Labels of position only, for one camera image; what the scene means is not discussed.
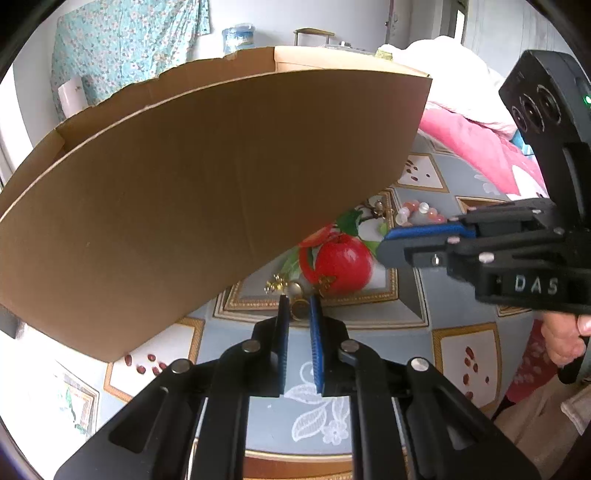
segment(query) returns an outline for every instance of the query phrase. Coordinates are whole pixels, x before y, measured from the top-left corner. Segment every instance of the cardboard box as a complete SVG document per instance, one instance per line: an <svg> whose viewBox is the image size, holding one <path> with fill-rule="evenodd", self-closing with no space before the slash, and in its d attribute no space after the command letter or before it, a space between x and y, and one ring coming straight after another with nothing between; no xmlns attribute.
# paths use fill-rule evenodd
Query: cardboard box
<svg viewBox="0 0 591 480"><path fill-rule="evenodd" d="M122 89L50 132L0 194L0 304L120 358L396 181L430 82L275 47Z"/></svg>

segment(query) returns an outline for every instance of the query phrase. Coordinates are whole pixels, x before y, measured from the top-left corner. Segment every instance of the finger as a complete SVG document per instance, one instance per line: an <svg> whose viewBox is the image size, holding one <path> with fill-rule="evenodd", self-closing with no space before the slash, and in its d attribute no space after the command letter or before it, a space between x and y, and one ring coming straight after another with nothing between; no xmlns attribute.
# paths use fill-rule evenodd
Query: finger
<svg viewBox="0 0 591 480"><path fill-rule="evenodd" d="M545 312L543 319L555 337L568 339L580 335L575 316L570 313Z"/></svg>
<svg viewBox="0 0 591 480"><path fill-rule="evenodd" d="M572 357L562 356L552 351L548 351L548 356L550 357L550 360L552 360L552 362L558 365L559 367L568 365L574 360L574 358Z"/></svg>
<svg viewBox="0 0 591 480"><path fill-rule="evenodd" d="M577 327L579 333L584 337L591 335L591 317L588 315L581 315L577 320Z"/></svg>
<svg viewBox="0 0 591 480"><path fill-rule="evenodd" d="M542 325L541 333L546 340L547 349L558 355L577 358L585 352L585 344L578 336L568 339L556 337L545 324Z"/></svg>

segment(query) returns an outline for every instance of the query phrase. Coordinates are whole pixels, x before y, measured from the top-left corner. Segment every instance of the floral curtain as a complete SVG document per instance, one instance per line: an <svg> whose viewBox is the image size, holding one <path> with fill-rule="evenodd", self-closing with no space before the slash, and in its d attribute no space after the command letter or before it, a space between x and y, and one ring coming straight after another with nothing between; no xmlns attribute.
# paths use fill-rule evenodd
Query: floral curtain
<svg viewBox="0 0 591 480"><path fill-rule="evenodd" d="M197 36L210 32L209 0L96 0L57 21L51 89L82 77L89 105L189 59Z"/></svg>

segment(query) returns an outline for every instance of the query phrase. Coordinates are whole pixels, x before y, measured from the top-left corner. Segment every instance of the red apple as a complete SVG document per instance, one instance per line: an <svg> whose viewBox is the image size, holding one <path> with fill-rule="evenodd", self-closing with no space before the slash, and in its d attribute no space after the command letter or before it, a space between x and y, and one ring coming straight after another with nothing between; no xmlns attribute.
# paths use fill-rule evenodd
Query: red apple
<svg viewBox="0 0 591 480"><path fill-rule="evenodd" d="M306 237L304 240L302 240L298 246L302 247L302 248L307 248L307 247L317 247L319 245L322 245L326 239L330 236L330 231L332 230L332 224L331 225L326 225L324 227L322 227L320 230L318 230L317 232L313 233L312 235Z"/></svg>
<svg viewBox="0 0 591 480"><path fill-rule="evenodd" d="M361 240L341 233L320 247L316 267L308 263L307 251L300 249L300 268L306 280L317 285L330 279L326 294L344 295L361 290L369 283L372 256Z"/></svg>

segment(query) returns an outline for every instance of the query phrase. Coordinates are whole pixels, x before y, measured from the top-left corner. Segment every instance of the pink bead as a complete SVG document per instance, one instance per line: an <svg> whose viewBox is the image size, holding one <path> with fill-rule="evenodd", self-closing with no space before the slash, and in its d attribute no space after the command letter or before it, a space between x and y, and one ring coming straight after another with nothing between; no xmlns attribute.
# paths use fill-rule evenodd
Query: pink bead
<svg viewBox="0 0 591 480"><path fill-rule="evenodd" d="M418 210L419 202L416 200L411 200L410 202L404 202L402 206L406 207L412 213Z"/></svg>

